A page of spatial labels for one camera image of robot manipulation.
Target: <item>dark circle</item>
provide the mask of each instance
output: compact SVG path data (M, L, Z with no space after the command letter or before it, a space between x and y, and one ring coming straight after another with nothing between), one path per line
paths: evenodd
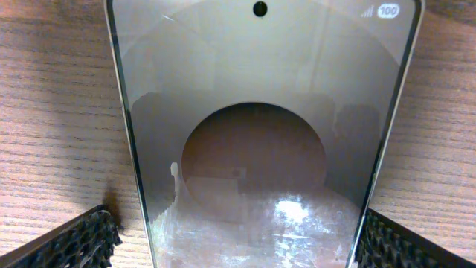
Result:
M256 16L262 17L266 15L266 12L268 12L268 6L266 5L265 2L263 1L258 1L256 4L253 6L253 13Z

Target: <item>honeycomb pattern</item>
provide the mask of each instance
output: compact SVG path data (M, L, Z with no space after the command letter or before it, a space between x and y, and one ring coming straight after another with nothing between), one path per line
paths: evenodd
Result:
M406 241L370 211L358 242L358 268L440 268L446 267Z
M85 215L76 225L19 260L12 267L110 267L114 246L121 244L118 227L107 211Z

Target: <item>wood grain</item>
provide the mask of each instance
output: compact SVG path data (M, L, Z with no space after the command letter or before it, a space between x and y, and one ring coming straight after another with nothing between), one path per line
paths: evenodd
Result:
M427 2L370 206L476 262L476 5Z
M476 261L476 12L452 3L428 1L371 206ZM0 113L0 254L112 195L114 267L150 267L100 1L0 2Z

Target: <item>phone frame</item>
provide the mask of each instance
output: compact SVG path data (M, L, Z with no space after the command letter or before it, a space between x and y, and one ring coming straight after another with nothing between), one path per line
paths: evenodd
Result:
M393 126L393 121L395 120L396 111L398 108L400 97L402 95L405 78L408 73L408 68L410 66L410 61L414 53L417 36L422 24L423 13L425 11L425 0L413 0L413 1L415 3L415 13L414 13L413 21L411 23L410 33L408 34L407 43L405 45L405 52L403 54L402 63L400 65L399 73L398 73L396 83L394 86L389 110L387 113L387 117L385 119L385 125L384 125L384 130L382 133L382 138L379 142L379 149L377 150L375 162L373 165L373 170L369 178L369 184L367 186L367 191L364 198L364 204L361 207L361 212L359 215L357 228L354 234L354 239L352 242L349 257L347 259L346 267L349 267L350 264L352 264L354 261L356 248L357 248L356 244L358 243L358 238L360 237L362 226L364 224L365 213L369 206L370 198L372 197L372 194L376 185L376 180L379 175L380 168L382 166L384 154L387 149L388 139L390 137L390 131ZM106 11L106 22L107 22L107 28L109 32L109 41L110 41L109 44L111 45L112 59L114 60L115 73L116 73L116 78L118 80L120 102L122 104L122 113L124 116L124 123L126 126L127 142L129 144L129 152L131 154L132 166L134 168L134 173L135 173L135 182L138 189L139 199L141 204L142 218L144 220L144 228L146 230L147 244L149 247L152 265L155 267L155 263L156 263L155 253L152 250L153 242L151 241L151 237L149 236L149 234L151 233L150 226L149 226L149 216L147 214L147 205L144 198L144 189L142 185L141 172L140 172L139 162L138 162L138 153L135 148L134 131L132 128L132 119L131 119L129 101L128 101L127 93L125 90L126 83L124 80L122 61L120 58L119 42L118 42L118 36L117 36L117 31L115 26L114 11L112 6L113 0L103 0L103 3L104 3L104 10Z

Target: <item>glass screen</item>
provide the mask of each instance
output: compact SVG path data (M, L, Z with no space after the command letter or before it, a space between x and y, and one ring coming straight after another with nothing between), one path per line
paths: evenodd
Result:
M420 3L107 11L155 265L348 265Z

